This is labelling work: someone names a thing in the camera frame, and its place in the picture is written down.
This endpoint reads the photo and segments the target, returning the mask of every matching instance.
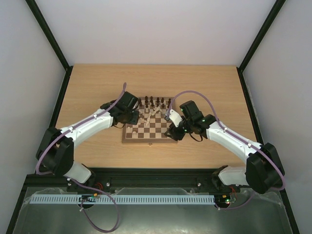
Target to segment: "white wall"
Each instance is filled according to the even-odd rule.
[[[0,233],[55,105],[64,69],[24,0],[0,7]]]
[[[265,142],[277,147],[302,234],[312,215],[312,1],[288,0],[245,71]]]
[[[70,64],[239,65],[275,0],[37,0]]]

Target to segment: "wooden tabletop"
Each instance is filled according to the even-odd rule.
[[[124,82],[128,84],[127,91],[137,97],[170,97],[184,90],[199,91],[212,102],[225,125],[255,140],[234,66],[76,64],[57,128],[76,123],[92,114],[100,105],[116,99]],[[189,100],[195,101],[204,115],[212,114],[208,103],[195,94],[178,97],[176,107]],[[92,136],[75,149],[75,160],[88,167],[117,168],[218,168],[222,165],[243,165],[233,153],[210,140],[196,142],[186,135],[174,145],[132,145],[121,143],[121,132],[121,129],[109,128]]]

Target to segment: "wooden chessboard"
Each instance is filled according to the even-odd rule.
[[[139,118],[147,119],[150,112],[156,108],[156,99],[153,98],[154,106],[151,106],[151,99],[148,97],[148,112],[146,112],[145,107],[145,97],[140,97],[142,100],[142,106],[138,107],[138,110],[142,110],[143,114],[139,115]],[[161,113],[157,112],[154,116],[151,116],[150,123],[146,125],[146,123],[140,123],[137,125],[126,124],[122,129],[122,143],[145,143],[145,144],[154,144],[154,143],[171,143],[176,144],[177,141],[172,140],[169,137],[166,137],[164,133],[169,128],[172,123],[171,120],[165,120],[165,113],[168,110],[168,101],[172,97],[163,97],[164,98],[164,107],[161,107]]]

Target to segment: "white robotic arm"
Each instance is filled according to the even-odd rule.
[[[92,172],[86,166],[74,161],[74,149],[97,132],[117,123],[137,124],[139,115],[136,110],[137,104],[138,98],[125,92],[117,101],[103,104],[92,115],[73,125],[61,129],[48,128],[36,158],[54,175],[85,183],[92,176]]]
[[[166,136],[174,140],[182,140],[186,133],[198,134],[202,139],[207,138],[224,146],[245,163],[246,166],[243,167],[221,167],[217,175],[223,185],[246,185],[258,193],[265,193],[280,180],[276,170],[272,170],[271,165],[256,150],[264,152],[284,174],[273,145],[253,142],[232,131],[221,121],[218,123],[212,115],[204,117],[193,101],[182,104],[180,108],[185,116],[180,116],[174,110],[170,110],[167,115],[166,119],[170,119],[173,123],[165,133]]]

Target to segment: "black chess piece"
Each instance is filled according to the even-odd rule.
[[[167,106],[167,108],[169,108],[170,103],[171,103],[171,98],[168,100],[168,106]]]

